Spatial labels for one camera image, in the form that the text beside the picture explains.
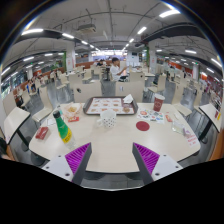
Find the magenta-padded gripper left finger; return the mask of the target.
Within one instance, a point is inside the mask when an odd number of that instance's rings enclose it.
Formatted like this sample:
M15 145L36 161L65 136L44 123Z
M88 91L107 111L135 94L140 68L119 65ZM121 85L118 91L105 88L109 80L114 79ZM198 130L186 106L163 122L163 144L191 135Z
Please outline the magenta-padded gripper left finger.
M43 170L80 185L91 154L92 146L87 143L66 155L59 155L52 159Z

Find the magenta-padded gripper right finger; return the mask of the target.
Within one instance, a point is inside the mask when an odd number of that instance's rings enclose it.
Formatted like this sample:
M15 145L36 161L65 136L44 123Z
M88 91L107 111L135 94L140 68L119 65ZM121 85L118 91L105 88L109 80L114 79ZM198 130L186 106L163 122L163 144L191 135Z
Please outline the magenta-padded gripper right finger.
M132 153L145 185L182 169L182 166L167 154L159 155L138 143L133 144Z

